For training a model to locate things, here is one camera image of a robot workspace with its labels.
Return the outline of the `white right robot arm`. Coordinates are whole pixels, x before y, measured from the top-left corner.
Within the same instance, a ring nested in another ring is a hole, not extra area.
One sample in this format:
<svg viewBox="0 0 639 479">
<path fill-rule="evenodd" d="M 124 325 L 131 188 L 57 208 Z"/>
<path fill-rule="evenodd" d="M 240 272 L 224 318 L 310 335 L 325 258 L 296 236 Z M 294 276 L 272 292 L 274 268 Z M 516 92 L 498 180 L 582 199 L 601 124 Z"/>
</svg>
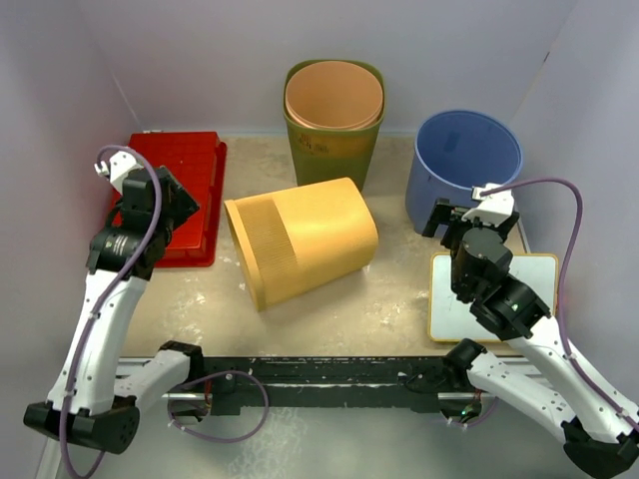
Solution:
<svg viewBox="0 0 639 479">
<path fill-rule="evenodd" d="M 562 445 L 567 457 L 593 478 L 614 478 L 638 459 L 638 406 L 620 394 L 589 362 L 571 363 L 550 307 L 510 273 L 504 242 L 519 218 L 489 203 L 474 209 L 436 200 L 423 235 L 440 226 L 450 252 L 450 289 L 475 320 L 522 354 L 547 380 L 542 385 L 510 371 L 472 339 L 460 340 L 443 359 L 445 382 L 491 393 L 533 419 Z"/>
</svg>

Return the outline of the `yellow ribbed waste basket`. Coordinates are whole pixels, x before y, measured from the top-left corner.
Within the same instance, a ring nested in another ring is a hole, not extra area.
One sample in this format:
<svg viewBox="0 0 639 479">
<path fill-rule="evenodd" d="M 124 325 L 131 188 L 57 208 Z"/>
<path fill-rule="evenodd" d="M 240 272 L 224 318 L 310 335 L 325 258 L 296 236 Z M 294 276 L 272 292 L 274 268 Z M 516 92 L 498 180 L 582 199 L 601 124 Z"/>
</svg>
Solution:
<svg viewBox="0 0 639 479">
<path fill-rule="evenodd" d="M 349 178 L 224 201 L 256 310 L 289 300 L 370 264 L 372 214 Z"/>
</svg>

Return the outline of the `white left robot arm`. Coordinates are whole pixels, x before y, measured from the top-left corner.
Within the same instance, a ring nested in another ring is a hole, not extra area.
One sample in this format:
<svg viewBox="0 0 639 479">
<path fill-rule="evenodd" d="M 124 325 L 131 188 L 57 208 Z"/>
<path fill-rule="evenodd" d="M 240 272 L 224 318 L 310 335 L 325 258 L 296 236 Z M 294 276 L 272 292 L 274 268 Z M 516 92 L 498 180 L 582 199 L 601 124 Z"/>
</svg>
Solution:
<svg viewBox="0 0 639 479">
<path fill-rule="evenodd" d="M 74 445 L 123 453 L 141 415 L 171 389 L 194 391 L 206 377 L 201 348 L 176 340 L 164 343 L 142 370 L 118 379 L 116 370 L 131 318 L 155 264 L 174 230 L 199 208 L 166 167 L 129 173 L 106 223 L 93 237 L 87 259 L 85 297 L 73 340 L 78 360 L 68 357 L 42 402 L 27 406 L 25 426 Z"/>
</svg>

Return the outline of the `red plastic tray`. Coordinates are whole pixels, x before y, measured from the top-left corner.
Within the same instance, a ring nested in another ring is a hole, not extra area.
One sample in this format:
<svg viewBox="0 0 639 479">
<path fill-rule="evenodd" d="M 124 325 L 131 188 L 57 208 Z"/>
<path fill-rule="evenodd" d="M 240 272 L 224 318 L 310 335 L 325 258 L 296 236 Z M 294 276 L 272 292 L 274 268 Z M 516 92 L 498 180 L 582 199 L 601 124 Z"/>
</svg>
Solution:
<svg viewBox="0 0 639 479">
<path fill-rule="evenodd" d="M 208 267 L 215 261 L 221 217 L 227 145 L 214 131 L 147 132 L 131 135 L 128 146 L 152 166 L 165 166 L 199 210 L 174 232 L 160 268 Z"/>
</svg>

